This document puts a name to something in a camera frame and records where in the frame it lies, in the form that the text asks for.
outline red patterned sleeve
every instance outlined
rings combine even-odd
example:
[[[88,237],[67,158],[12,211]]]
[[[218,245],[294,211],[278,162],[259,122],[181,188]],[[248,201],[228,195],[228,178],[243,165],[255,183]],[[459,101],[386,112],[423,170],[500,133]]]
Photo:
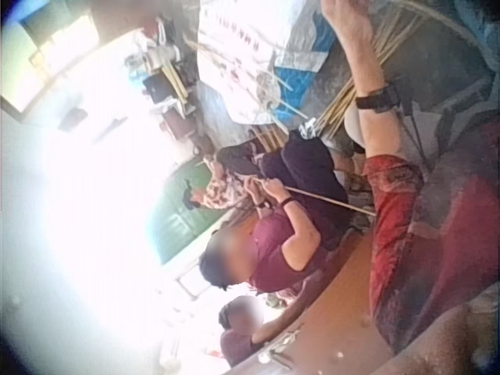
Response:
[[[410,245],[408,229],[423,180],[417,167],[391,155],[367,159],[364,174],[373,189],[377,211],[370,274],[370,308],[374,313],[402,252]]]

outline concrete floor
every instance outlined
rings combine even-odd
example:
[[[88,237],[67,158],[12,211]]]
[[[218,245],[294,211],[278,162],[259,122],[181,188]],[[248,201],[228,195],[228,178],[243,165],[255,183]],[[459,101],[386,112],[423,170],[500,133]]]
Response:
[[[170,0],[162,2],[166,15],[174,14],[178,31],[190,34],[198,26],[196,1]],[[482,77],[493,79],[479,51],[455,36],[447,27],[427,21],[387,62],[387,77],[406,74],[414,90],[414,100],[423,111],[429,111],[446,98],[453,96]],[[341,46],[337,43],[307,91],[301,110],[308,116],[318,117],[349,79],[350,72]],[[216,147],[242,143],[249,139],[248,126],[231,120],[220,95],[202,82],[196,87],[199,130],[207,133]],[[285,124],[296,128],[298,116]],[[345,145],[345,132],[339,132],[334,144]]]

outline maroon shirt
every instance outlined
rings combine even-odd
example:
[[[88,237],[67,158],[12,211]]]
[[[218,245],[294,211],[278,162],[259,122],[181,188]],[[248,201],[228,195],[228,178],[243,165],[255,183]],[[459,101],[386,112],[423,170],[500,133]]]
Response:
[[[320,246],[303,271],[293,270],[284,258],[281,245],[294,234],[283,209],[261,219],[252,233],[257,245],[258,263],[248,282],[259,291],[272,293],[290,288],[321,268],[327,251]]]
[[[498,281],[499,129],[464,134],[425,184],[405,160],[366,160],[377,208],[370,304],[395,352]]]
[[[227,330],[220,337],[222,354],[231,367],[243,362],[261,347],[252,343],[252,336],[239,334],[235,330]]]

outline green door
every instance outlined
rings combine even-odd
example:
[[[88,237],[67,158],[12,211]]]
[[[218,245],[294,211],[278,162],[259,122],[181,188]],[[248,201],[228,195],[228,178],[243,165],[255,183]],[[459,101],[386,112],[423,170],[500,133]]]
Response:
[[[207,166],[204,163],[197,165],[200,161],[200,158],[194,158],[172,173],[152,215],[151,237],[162,264],[171,260],[226,212],[204,208],[189,211],[182,203],[185,180],[189,180],[193,188],[205,187],[210,180]]]

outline wooden table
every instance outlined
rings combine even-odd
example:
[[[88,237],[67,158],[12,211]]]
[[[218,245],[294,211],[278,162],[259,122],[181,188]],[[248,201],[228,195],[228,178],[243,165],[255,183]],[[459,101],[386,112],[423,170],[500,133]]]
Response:
[[[287,330],[303,324],[284,351],[292,371],[275,362],[259,363],[257,353],[228,374],[366,375],[387,362],[391,350],[369,318],[371,243],[371,234],[362,238],[330,286]]]

